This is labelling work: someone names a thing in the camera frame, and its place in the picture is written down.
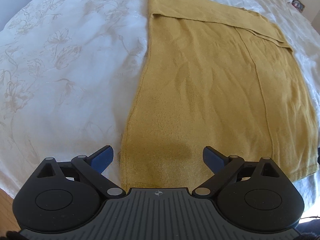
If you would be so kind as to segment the yellow knit sweater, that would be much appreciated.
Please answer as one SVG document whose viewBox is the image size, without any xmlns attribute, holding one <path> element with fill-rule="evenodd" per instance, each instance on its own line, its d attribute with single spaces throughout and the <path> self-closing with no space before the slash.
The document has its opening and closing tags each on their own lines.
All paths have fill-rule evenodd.
<svg viewBox="0 0 320 240">
<path fill-rule="evenodd" d="M 211 177 L 212 146 L 271 157 L 291 181 L 318 170 L 318 123 L 293 51 L 261 14 L 210 0 L 148 0 L 148 58 L 121 143 L 132 187 Z"/>
</svg>

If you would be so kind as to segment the white floral bedspread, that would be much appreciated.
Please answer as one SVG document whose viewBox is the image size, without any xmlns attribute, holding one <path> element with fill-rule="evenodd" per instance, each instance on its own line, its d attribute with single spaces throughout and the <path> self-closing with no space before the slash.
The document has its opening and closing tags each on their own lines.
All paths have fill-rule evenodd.
<svg viewBox="0 0 320 240">
<path fill-rule="evenodd" d="M 212 0 L 276 23 L 319 107 L 319 34 L 285 0 Z M 1 31 L 1 189 L 15 197 L 47 156 L 121 136 L 147 51 L 148 0 L 32 0 Z"/>
</svg>

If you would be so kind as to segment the dark photo frame right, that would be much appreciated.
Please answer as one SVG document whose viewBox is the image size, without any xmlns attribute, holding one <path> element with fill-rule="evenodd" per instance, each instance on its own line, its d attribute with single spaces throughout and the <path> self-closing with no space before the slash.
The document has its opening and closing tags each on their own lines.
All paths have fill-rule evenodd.
<svg viewBox="0 0 320 240">
<path fill-rule="evenodd" d="M 305 5 L 304 5 L 301 1 L 299 1 L 299 0 L 293 0 L 293 1 L 291 2 L 291 4 L 292 4 L 300 13 L 302 13 L 303 10 L 304 10 L 304 8 L 305 8 Z"/>
</svg>

